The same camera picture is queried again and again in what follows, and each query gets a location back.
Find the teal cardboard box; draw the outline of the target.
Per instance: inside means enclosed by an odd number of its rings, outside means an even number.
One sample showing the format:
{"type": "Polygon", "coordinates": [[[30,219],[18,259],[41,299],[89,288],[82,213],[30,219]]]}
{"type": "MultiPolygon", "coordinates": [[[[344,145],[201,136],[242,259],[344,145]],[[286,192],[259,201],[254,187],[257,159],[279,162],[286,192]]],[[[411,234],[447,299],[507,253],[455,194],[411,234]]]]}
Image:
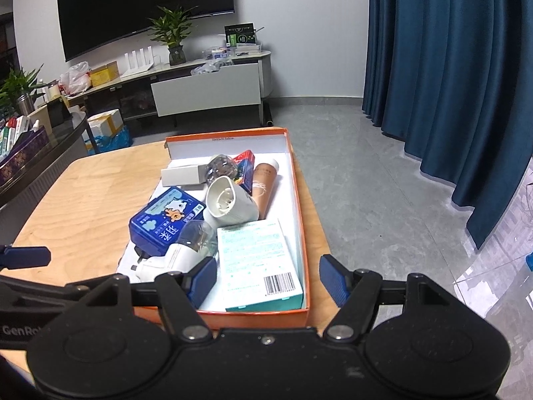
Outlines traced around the teal cardboard box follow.
{"type": "Polygon", "coordinates": [[[302,284],[276,220],[220,228],[217,237],[218,295],[226,312],[285,312],[302,308],[302,284]]]}

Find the blue plastic bag on floor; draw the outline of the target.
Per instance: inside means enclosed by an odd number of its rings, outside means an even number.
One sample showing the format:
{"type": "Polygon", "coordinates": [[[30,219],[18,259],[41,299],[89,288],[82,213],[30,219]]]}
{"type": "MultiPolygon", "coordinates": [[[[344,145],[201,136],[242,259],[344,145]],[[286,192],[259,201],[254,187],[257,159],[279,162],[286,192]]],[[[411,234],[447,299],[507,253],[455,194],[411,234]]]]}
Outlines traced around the blue plastic bag on floor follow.
{"type": "MultiPolygon", "coordinates": [[[[92,143],[89,139],[87,132],[82,134],[86,149],[89,155],[96,153],[92,143]]],[[[100,153],[111,152],[114,150],[119,150],[122,148],[128,148],[133,145],[133,139],[130,135],[130,132],[126,126],[123,126],[115,135],[105,136],[105,135],[95,135],[94,140],[97,147],[99,148],[100,153]]]]}

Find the potted plant on cabinet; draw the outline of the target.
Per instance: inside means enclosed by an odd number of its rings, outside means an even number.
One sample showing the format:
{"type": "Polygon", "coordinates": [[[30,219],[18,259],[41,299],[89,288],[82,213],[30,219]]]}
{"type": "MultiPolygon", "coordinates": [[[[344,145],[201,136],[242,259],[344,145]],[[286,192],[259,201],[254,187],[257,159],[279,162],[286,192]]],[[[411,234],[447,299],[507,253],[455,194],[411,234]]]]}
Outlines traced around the potted plant on cabinet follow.
{"type": "Polygon", "coordinates": [[[177,7],[169,9],[159,6],[161,15],[150,18],[152,23],[149,33],[153,42],[161,42],[168,48],[169,64],[177,66],[186,62],[183,40],[186,39],[193,30],[193,21],[190,17],[189,9],[177,7]]]}

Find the white TV cabinet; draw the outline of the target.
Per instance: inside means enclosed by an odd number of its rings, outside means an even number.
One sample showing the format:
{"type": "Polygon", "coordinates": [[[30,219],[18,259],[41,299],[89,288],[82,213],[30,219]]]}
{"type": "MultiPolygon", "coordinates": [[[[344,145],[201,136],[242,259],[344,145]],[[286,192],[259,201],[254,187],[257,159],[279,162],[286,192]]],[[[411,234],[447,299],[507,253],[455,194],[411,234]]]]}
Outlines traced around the white TV cabinet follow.
{"type": "Polygon", "coordinates": [[[117,108],[125,122],[144,117],[167,117],[219,108],[255,107],[265,124],[264,101],[271,94],[271,52],[231,58],[231,65],[193,75],[207,61],[176,66],[165,64],[135,75],[119,77],[69,98],[89,115],[117,108]]]}

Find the black green display box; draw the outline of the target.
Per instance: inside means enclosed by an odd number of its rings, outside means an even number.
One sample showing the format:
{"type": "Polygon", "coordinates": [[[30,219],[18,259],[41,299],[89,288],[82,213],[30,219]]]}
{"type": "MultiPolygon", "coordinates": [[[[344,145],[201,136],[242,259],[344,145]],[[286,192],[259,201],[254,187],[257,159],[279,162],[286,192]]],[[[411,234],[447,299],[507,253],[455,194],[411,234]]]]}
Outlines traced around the black green display box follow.
{"type": "Polygon", "coordinates": [[[256,29],[253,23],[225,25],[224,33],[226,44],[231,48],[257,43],[256,29]]]}

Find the blue cartoon tin box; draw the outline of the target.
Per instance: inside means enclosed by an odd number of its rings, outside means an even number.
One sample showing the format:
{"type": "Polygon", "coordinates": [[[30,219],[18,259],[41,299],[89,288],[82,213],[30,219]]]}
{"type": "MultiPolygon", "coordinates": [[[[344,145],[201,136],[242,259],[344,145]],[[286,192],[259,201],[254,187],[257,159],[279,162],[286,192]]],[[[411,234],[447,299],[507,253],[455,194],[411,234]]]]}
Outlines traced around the blue cartoon tin box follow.
{"type": "Polygon", "coordinates": [[[130,240],[147,256],[164,256],[188,222],[203,219],[205,208],[191,194],[171,187],[133,215],[130,240]]]}

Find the small white product box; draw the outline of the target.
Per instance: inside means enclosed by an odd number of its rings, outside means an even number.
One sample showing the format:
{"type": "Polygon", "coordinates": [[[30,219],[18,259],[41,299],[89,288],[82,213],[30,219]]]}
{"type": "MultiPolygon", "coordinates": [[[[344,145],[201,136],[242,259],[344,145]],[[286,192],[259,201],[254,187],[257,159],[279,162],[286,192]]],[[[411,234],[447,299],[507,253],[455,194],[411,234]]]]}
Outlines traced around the small white product box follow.
{"type": "Polygon", "coordinates": [[[207,171],[207,164],[167,167],[161,170],[161,182],[165,187],[201,185],[207,182],[207,171]]]}

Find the white round plug-in device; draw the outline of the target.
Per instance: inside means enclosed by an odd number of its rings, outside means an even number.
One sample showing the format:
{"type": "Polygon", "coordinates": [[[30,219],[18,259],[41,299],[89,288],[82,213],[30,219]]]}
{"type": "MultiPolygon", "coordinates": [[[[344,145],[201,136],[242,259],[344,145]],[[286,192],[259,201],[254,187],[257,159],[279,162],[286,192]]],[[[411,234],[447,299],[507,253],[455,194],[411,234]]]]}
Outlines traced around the white round plug-in device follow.
{"type": "Polygon", "coordinates": [[[203,219],[212,228],[224,228],[256,221],[259,208],[251,196],[228,176],[215,179],[209,186],[203,219]]]}

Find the white router with antennas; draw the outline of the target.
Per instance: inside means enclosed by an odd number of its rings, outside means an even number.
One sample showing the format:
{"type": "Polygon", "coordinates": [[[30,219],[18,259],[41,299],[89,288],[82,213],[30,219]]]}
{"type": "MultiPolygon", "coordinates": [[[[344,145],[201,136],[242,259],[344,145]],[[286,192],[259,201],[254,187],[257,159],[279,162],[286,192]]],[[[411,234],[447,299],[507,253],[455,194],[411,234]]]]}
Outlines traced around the white router with antennas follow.
{"type": "Polygon", "coordinates": [[[133,50],[125,54],[127,69],[121,77],[130,77],[144,73],[155,65],[155,58],[151,46],[141,48],[138,51],[133,50]]]}

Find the rose gold spray bottle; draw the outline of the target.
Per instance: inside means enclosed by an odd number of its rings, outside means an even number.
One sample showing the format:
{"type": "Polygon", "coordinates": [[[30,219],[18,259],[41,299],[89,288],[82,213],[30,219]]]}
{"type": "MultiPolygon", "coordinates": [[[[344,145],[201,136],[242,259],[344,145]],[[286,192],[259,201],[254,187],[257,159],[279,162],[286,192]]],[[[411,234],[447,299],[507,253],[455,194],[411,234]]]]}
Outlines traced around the rose gold spray bottle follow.
{"type": "Polygon", "coordinates": [[[258,206],[259,219],[265,219],[267,208],[274,191],[275,179],[279,171],[279,164],[272,159],[259,163],[253,173],[252,199],[258,206]]]}

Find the white plug-in vaporizer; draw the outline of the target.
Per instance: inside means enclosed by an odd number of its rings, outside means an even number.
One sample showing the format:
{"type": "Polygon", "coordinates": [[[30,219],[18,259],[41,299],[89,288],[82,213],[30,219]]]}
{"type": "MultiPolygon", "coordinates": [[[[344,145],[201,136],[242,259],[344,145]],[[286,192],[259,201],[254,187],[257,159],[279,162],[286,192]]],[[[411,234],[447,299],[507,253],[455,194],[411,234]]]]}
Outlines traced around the white plug-in vaporizer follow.
{"type": "Polygon", "coordinates": [[[182,229],[178,240],[164,256],[139,256],[129,265],[132,277],[148,283],[165,273],[189,273],[204,258],[217,254],[216,230],[204,220],[192,220],[182,229]]]}

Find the clear glass refill bottle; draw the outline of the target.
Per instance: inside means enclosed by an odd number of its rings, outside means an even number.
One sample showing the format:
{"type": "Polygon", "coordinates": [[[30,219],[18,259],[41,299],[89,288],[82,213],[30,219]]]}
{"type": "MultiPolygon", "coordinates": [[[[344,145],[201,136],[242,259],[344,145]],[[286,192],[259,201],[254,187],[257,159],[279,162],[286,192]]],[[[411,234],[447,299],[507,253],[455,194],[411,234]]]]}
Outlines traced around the clear glass refill bottle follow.
{"type": "Polygon", "coordinates": [[[216,155],[210,160],[206,168],[206,182],[212,183],[221,176],[230,177],[231,180],[239,175],[237,163],[225,154],[216,155]]]}

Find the potted plant in steel cup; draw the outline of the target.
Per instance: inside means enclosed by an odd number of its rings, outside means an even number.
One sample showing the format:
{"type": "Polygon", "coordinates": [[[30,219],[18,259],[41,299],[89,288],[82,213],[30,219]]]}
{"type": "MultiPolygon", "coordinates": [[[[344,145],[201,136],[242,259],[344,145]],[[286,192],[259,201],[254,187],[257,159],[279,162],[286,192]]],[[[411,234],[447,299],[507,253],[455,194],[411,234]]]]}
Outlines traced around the potted plant in steel cup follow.
{"type": "Polygon", "coordinates": [[[25,71],[23,68],[11,68],[7,78],[1,82],[1,118],[8,119],[17,111],[17,100],[21,95],[27,94],[32,101],[42,96],[39,89],[43,84],[38,81],[38,69],[25,71]]]}

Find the blue curtain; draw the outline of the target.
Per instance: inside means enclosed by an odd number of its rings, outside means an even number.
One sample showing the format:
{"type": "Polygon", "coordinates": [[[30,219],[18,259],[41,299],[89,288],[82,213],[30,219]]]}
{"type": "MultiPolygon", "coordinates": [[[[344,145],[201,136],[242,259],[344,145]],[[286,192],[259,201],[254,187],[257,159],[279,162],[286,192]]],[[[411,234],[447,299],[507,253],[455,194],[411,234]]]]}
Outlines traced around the blue curtain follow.
{"type": "Polygon", "coordinates": [[[362,108],[481,247],[532,156],[532,0],[369,0],[362,108]]]}

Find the red playing card box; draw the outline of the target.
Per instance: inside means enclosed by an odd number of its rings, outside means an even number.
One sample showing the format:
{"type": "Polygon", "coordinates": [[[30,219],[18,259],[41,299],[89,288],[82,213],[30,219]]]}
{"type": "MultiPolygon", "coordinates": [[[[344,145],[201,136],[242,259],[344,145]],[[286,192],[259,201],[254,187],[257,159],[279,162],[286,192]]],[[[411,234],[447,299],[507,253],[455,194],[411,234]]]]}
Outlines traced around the red playing card box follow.
{"type": "Polygon", "coordinates": [[[233,181],[251,195],[255,170],[255,155],[251,150],[246,150],[234,156],[233,161],[236,163],[238,170],[238,174],[233,181]]]}

